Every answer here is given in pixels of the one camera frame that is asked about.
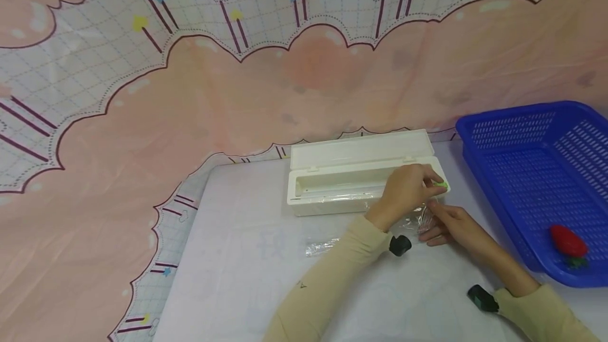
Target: strawberry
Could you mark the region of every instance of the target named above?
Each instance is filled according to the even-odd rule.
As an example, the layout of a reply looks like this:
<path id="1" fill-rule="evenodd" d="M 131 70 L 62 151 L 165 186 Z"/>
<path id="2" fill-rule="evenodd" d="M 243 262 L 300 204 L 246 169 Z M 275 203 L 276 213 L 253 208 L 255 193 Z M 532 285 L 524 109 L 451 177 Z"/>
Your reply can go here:
<path id="1" fill-rule="evenodd" d="M 588 266 L 587 255 L 588 248 L 583 239 L 573 233 L 571 229 L 562 225 L 553 225 L 549 227 L 553 245 L 560 253 L 566 255 L 566 263 L 573 269 Z"/>

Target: box lid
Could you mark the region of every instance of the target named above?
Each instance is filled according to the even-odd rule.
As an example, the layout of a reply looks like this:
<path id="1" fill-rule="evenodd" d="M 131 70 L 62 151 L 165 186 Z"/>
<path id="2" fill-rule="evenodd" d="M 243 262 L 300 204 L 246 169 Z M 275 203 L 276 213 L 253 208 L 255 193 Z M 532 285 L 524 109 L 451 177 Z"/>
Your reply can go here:
<path id="1" fill-rule="evenodd" d="M 416 158 L 435 154 L 426 130 L 392 132 L 291 147 L 291 170 Z"/>

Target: blue basket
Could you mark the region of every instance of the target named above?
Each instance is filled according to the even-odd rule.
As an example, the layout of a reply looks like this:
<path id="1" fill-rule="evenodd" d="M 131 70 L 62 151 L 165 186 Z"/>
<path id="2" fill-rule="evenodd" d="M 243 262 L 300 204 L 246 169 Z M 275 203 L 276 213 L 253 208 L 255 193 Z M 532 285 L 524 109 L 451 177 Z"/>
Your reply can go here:
<path id="1" fill-rule="evenodd" d="M 525 265 L 567 286 L 608 286 L 608 121 L 565 101 L 468 115 L 456 129 Z M 587 267 L 571 269 L 553 247 L 556 223 L 587 243 Z"/>

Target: cream long sleeve shirt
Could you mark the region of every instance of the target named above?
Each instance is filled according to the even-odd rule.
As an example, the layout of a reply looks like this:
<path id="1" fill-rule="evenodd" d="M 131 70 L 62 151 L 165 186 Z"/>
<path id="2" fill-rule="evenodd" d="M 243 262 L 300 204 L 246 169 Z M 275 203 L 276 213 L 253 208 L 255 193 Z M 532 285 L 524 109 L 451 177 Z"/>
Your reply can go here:
<path id="1" fill-rule="evenodd" d="M 264 342 L 320 341 L 348 288 L 359 273 L 388 251 L 392 235 L 358 217 L 340 241 L 290 291 L 272 317 Z M 515 298 L 506 289 L 495 293 L 500 314 L 533 342 L 599 341 L 576 319 L 549 286 Z"/>

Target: white tablecloth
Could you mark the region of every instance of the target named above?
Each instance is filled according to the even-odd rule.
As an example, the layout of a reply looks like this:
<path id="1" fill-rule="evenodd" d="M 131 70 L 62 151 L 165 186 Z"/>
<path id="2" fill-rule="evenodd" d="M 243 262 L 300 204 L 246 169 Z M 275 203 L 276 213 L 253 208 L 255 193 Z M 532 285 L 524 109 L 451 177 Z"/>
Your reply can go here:
<path id="1" fill-rule="evenodd" d="M 511 248 L 461 158 L 461 143 L 435 143 L 452 191 Z M 181 259 L 155 342 L 260 341 L 281 299 L 315 263 L 309 238 L 339 236 L 351 214 L 294 217 L 285 197 L 289 161 L 217 167 L 211 174 Z M 351 289 L 324 341 L 520 341 L 497 315 L 483 313 L 466 292 L 497 287 L 450 246 L 415 245 L 401 258 L 385 254 Z M 608 341 L 608 289 L 570 289 L 552 282 L 601 340 Z"/>

